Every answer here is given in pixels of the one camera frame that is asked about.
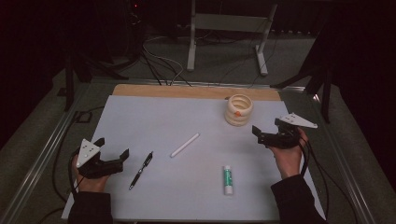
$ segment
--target white stand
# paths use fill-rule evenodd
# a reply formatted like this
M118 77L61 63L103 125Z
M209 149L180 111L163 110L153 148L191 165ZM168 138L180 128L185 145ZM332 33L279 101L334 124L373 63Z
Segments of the white stand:
M195 0L191 0L191 36L187 70L193 71L195 66L195 29L227 30L262 33L262 42L259 46L256 46L256 55L259 62L260 74L262 76L268 75L262 52L265 41L270 33L276 7L277 4L271 6L271 11L267 18L201 14L195 12Z

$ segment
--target human hand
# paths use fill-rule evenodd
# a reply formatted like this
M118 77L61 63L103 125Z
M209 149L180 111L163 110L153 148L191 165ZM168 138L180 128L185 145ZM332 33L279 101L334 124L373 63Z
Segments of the human hand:
M106 182L110 177L110 175L105 175L97 179L85 178L84 176L79 174L79 171L76 166L77 158L78 155L76 155L73 158L73 169L77 176L77 182L79 183L78 191L103 192L105 190Z
M300 136L304 139L300 139L300 144L304 147L305 143L308 142L308 137L305 132L298 128ZM276 166L280 172L282 179L286 179L293 175L300 173L300 162L302 157L302 150L300 146L296 146L288 149L280 149L278 147L268 147L274 153L276 159Z

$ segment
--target dark background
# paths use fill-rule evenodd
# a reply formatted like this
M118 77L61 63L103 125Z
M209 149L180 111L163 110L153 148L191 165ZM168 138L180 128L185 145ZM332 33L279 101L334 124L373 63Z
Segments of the dark background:
M111 55L120 54L118 49L123 47L116 43L122 45L128 40L124 39L125 33L121 30L110 27L112 24L120 27L125 21L120 7L123 1L98 2L40 0L0 3L0 147L52 88L51 79L64 69L64 45L60 38L64 28L68 39L95 59L111 60ZM220 2L197 1L197 11L219 13ZM258 7L250 2L253 1L244 1L240 6L236 1L223 1L221 13L256 16L268 11L269 5ZM177 25L189 24L189 1L136 3L142 6L138 13L141 13L143 22L169 36L185 34L186 30ZM396 125L396 118L392 115L396 71L394 8L394 3L385 0L355 4L295 1L279 5L272 28L277 34L291 31L318 36L304 69L323 62L332 65L333 84L340 88L395 188L392 141Z

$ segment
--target white marker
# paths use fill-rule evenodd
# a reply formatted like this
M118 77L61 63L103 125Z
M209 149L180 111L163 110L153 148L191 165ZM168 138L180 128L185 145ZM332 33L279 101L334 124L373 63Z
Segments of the white marker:
M189 143L191 143L192 141L194 141L195 139L197 139L198 136L199 136L199 134L196 133L195 136L193 136L192 138L190 138L190 140L187 141L185 144L183 144L183 146L181 146L181 147L179 147L178 149L176 149L176 151L174 151L174 152L171 154L171 158L174 158L181 150L183 150L186 146L188 146Z

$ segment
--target sleeve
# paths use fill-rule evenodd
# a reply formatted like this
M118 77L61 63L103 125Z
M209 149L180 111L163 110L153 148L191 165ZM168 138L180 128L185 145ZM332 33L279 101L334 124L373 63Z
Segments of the sleeve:
M79 192L70 209L68 223L112 224L110 194Z
M283 179L271 189L276 198L281 224L327 223L318 213L314 196L302 175Z

